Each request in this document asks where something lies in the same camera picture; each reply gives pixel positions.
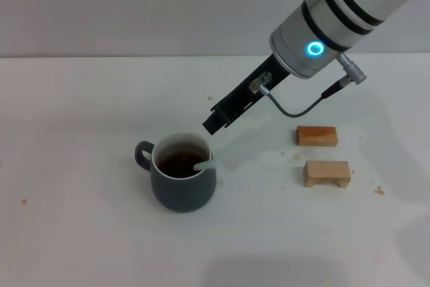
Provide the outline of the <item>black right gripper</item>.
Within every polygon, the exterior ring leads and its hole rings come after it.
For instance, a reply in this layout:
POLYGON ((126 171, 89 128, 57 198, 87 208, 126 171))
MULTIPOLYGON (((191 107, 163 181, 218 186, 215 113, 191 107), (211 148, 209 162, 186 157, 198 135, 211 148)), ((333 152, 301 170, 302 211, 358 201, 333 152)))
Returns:
POLYGON ((290 75, 278 63, 276 57, 273 54, 270 55, 244 81, 211 109, 212 113, 202 124, 210 135, 215 134, 222 127, 229 127, 249 106, 262 98, 261 93, 253 93, 249 86, 252 81, 262 76, 264 72, 268 72, 271 75, 271 81, 266 85, 269 90, 272 90, 290 75))

